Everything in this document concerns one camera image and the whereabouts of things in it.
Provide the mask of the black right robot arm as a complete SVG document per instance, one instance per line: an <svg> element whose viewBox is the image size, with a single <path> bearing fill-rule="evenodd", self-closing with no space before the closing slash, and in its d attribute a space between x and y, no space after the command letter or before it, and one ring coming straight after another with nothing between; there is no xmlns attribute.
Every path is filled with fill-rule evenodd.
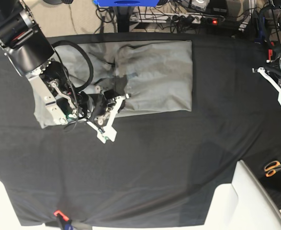
<svg viewBox="0 0 281 230"><path fill-rule="evenodd" d="M70 79L56 52L59 46L70 46L85 59L89 75L82 85L75 86ZM22 0L0 0L0 48L16 72L29 81L35 99L34 115L42 127L78 121L101 126L124 108L126 97L114 90L100 86L90 90L94 68L88 54L67 40L50 43Z"/></svg>

